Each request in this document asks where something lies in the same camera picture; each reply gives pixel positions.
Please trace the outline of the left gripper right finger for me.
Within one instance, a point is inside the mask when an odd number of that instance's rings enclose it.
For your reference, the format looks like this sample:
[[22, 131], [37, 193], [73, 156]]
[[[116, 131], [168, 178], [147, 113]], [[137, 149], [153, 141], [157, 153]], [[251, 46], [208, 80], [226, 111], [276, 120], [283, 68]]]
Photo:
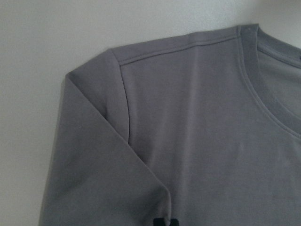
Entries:
[[178, 219], [172, 218], [172, 219], [170, 220], [169, 226], [179, 226], [179, 225], [180, 225], [180, 224], [179, 224], [179, 220], [178, 220]]

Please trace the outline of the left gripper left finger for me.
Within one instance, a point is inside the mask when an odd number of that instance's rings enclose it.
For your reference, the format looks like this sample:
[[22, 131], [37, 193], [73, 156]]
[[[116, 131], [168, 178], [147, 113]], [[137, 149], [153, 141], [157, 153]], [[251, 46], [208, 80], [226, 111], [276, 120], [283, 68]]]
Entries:
[[155, 218], [153, 220], [153, 226], [166, 226], [165, 220], [163, 218]]

